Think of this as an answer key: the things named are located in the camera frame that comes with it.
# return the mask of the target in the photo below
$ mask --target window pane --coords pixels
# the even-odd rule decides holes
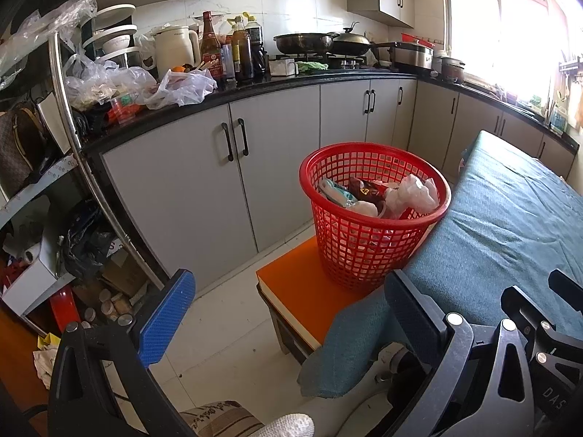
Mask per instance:
[[[521,99],[538,95],[546,102],[550,75],[558,60],[552,49],[534,43],[532,34],[549,28],[547,9],[533,0],[501,0],[501,4],[496,81]]]
[[[467,72],[496,81],[499,40],[498,0],[451,0],[451,56],[464,61]]]

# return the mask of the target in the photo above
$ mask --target black countertop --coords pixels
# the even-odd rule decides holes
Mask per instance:
[[[88,142],[83,147],[83,152],[86,155],[99,155],[113,148],[139,136],[148,131],[164,126],[168,123],[174,122],[194,113],[202,112],[209,108],[223,105],[225,103],[234,102],[243,98],[254,97],[256,95],[267,94],[279,90],[289,88],[298,88],[305,86],[312,86],[318,84],[327,84],[334,82],[348,82],[353,80],[366,80],[372,78],[418,78],[421,81],[436,84],[451,90],[465,93],[470,97],[474,97],[485,101],[494,106],[499,106],[506,113],[512,113],[518,118],[524,119],[527,123],[535,126],[537,129],[548,134],[556,139],[566,149],[573,154],[579,149],[579,144],[575,142],[566,133],[563,136],[558,136],[547,127],[538,123],[534,117],[525,115],[516,109],[516,107],[503,103],[483,94],[479,91],[473,90],[466,86],[459,84],[450,84],[441,80],[435,80],[430,77],[419,77],[414,74],[406,74],[403,72],[392,71],[388,69],[354,69],[354,70],[322,70],[313,71],[310,74],[293,75],[290,77],[270,77],[265,76],[263,79],[255,80],[251,83],[236,84],[235,82],[228,83],[222,90],[215,90],[214,93],[207,95],[202,103],[196,105],[170,105],[159,110],[144,110],[136,118],[124,125],[112,127],[103,135],[94,141]]]

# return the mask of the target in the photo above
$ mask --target orange stool top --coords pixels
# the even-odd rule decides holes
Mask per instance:
[[[324,343],[336,313],[366,296],[328,279],[315,236],[258,270],[257,278],[261,292],[313,350]]]

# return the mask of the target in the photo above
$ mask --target orange stool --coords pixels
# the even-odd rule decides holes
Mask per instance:
[[[322,346],[337,312],[366,296],[328,279],[316,237],[258,270],[257,278],[282,351],[300,363]]]

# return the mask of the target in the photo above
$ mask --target brown bag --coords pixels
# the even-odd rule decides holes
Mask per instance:
[[[43,134],[32,103],[18,103],[0,114],[0,185],[8,198],[29,184],[29,176],[43,163]]]

